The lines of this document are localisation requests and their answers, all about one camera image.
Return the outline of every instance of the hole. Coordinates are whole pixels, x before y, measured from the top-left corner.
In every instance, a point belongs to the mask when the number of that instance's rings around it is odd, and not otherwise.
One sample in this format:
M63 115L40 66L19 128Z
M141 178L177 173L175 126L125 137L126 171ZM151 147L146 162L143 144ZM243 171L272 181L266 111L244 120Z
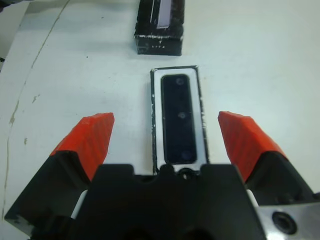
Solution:
M184 234L181 240L214 240L214 238L205 230L193 229Z
M183 168L178 172L177 175L183 178L184 180L189 180L194 177L195 172L189 168Z
M186 118L186 114L184 112L179 112L178 117L181 119L185 119Z
M152 240L152 237L145 230L136 228L127 232L123 240Z
M293 235L298 230L296 222L285 212L274 212L272 214L272 220L276 228L285 234Z

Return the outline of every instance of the table surface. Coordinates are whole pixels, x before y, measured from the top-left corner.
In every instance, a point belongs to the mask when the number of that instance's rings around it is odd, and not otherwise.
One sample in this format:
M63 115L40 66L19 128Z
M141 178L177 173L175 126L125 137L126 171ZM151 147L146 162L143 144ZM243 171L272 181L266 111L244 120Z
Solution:
M31 2L0 74L0 208L84 116L113 112L106 163L152 172L153 68L198 65L210 161L219 111L252 116L320 191L318 0L187 0L182 56L137 55L138 0ZM0 224L2 240L26 236Z

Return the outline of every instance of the black screen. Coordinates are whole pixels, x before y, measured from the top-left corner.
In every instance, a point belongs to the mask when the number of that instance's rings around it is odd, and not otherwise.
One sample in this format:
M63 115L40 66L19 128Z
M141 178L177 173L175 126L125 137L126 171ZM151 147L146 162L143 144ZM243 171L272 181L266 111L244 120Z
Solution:
M194 163L197 151L188 76L164 76L161 79L161 100L165 162Z

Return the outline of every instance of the small object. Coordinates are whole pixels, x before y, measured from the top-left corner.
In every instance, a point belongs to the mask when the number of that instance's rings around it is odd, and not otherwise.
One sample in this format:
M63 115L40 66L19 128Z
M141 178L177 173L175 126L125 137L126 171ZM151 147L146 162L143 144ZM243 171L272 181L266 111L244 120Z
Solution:
M138 54L181 56L185 0L141 0L134 38Z
M153 170L198 171L209 162L196 66L151 71Z

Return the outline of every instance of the black box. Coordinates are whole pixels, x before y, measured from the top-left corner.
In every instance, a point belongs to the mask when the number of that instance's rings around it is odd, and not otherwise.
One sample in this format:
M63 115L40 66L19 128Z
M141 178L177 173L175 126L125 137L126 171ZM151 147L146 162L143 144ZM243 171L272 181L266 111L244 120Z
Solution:
M181 56L184 15L185 0L141 0L134 32L137 53Z
M198 67L155 68L150 77L153 173L166 164L198 172L210 162Z

